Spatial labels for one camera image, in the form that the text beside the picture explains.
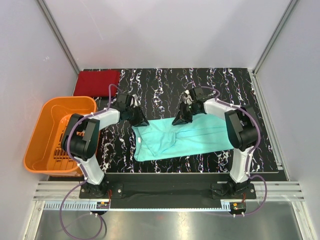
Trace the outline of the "teal t shirt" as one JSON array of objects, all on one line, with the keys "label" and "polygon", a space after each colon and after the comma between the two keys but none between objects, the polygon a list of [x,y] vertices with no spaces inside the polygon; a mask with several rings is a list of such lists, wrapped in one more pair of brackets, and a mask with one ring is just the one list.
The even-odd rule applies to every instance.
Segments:
[{"label": "teal t shirt", "polygon": [[172,125],[173,118],[155,119],[148,126],[133,127],[138,162],[232,150],[226,122],[199,114],[191,123]]}]

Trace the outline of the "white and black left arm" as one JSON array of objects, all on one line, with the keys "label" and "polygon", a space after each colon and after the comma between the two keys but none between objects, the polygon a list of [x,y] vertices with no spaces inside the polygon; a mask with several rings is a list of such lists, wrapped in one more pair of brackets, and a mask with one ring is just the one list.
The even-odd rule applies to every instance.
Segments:
[{"label": "white and black left arm", "polygon": [[61,148],[81,169],[84,176],[81,189],[93,198],[102,198],[110,192],[96,156],[100,131],[122,121],[128,121],[132,127],[149,125],[137,95],[119,93],[104,109],[85,115],[74,113],[68,121]]}]

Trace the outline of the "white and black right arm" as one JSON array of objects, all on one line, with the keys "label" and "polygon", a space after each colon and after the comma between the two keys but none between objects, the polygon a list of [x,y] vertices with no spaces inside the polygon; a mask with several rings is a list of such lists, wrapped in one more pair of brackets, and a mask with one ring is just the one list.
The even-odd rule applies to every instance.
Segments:
[{"label": "white and black right arm", "polygon": [[234,105],[204,93],[205,87],[194,87],[182,93],[179,111],[172,125],[189,124],[193,116],[209,114],[226,122],[228,139],[233,146],[233,160],[227,183],[212,193],[219,197],[242,198],[250,189],[250,165],[254,151],[261,142],[261,127],[250,105]]}]

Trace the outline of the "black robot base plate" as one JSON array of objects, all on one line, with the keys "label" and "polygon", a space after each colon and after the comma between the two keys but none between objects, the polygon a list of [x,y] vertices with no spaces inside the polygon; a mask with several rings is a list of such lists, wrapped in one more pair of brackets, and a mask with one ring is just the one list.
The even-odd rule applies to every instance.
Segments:
[{"label": "black robot base plate", "polygon": [[219,197],[213,189],[227,183],[228,173],[108,173],[105,175],[110,190],[104,197],[96,198],[84,193],[81,199],[107,199],[123,203],[169,203],[177,206],[201,204],[209,206],[221,200],[242,201],[257,198],[255,187],[249,184],[242,198]]}]

